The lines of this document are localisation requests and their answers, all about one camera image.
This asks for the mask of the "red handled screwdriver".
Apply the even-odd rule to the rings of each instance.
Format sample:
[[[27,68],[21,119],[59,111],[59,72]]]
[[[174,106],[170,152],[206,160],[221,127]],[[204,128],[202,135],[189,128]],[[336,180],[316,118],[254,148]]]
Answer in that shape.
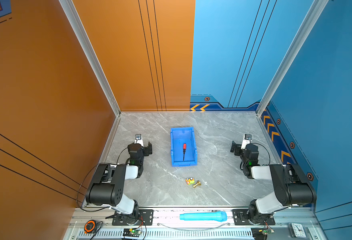
[[[186,155],[186,150],[187,150],[187,144],[183,144],[183,162],[185,161],[185,155]]]

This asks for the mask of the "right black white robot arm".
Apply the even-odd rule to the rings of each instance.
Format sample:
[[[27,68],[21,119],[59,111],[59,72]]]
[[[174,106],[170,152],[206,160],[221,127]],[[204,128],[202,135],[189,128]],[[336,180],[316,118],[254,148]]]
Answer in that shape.
[[[236,225],[273,225],[274,213],[316,202],[316,191],[298,164],[262,166],[258,146],[248,140],[242,144],[232,142],[231,152],[241,158],[241,170],[248,179],[271,181],[274,188],[265,197],[252,200],[247,210],[233,210]]]

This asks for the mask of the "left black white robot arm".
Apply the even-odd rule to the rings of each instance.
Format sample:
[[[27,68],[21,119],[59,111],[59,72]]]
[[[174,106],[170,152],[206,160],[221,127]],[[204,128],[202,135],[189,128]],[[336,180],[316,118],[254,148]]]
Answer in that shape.
[[[85,194],[88,204],[110,207],[116,211],[114,215],[128,225],[140,221],[138,202],[124,193],[126,180],[134,180],[143,173],[144,158],[152,154],[152,144],[144,147],[140,143],[127,146],[129,158],[125,164],[99,164]]]

